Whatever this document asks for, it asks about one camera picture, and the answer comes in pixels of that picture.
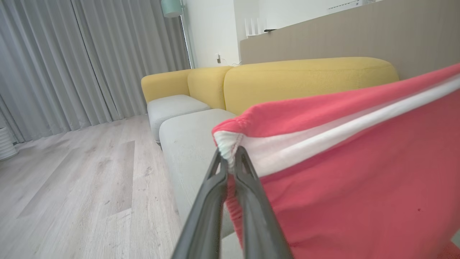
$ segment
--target white ribbed vase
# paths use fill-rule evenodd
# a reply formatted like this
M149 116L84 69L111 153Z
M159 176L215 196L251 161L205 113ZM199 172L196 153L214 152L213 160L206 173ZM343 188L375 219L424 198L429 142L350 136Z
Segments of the white ribbed vase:
M17 154L16 148L13 146L10 134L6 128L0 129L0 161L6 160Z

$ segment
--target curtain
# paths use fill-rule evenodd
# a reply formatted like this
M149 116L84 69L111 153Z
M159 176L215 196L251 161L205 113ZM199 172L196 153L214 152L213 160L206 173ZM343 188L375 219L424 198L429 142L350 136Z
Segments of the curtain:
M99 83L120 118L145 114L142 77L190 68L179 18L159 0L72 0Z
M146 113L140 80L188 68L157 0L1 0L0 114L17 142Z

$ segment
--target mint green lamp shade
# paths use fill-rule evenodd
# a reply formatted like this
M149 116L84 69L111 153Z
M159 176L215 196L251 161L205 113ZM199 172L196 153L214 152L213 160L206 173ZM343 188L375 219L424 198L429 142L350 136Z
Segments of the mint green lamp shade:
M178 17L182 14L180 0L161 0L163 15L167 18Z

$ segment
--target yellow sofa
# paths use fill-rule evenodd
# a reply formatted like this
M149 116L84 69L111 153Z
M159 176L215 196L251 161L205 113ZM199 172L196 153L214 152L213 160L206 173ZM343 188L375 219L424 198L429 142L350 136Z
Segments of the yellow sofa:
M394 67L372 58L281 61L146 76L142 90L152 134L161 141L184 224L215 152L211 129L267 101L330 94L398 80ZM222 258L242 259L224 208Z

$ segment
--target beige partition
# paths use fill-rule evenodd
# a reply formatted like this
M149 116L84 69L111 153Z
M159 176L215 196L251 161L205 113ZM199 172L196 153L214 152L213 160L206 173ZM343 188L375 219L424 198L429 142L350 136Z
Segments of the beige partition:
M241 41L243 64L373 57L401 79L460 62L460 0L384 0Z

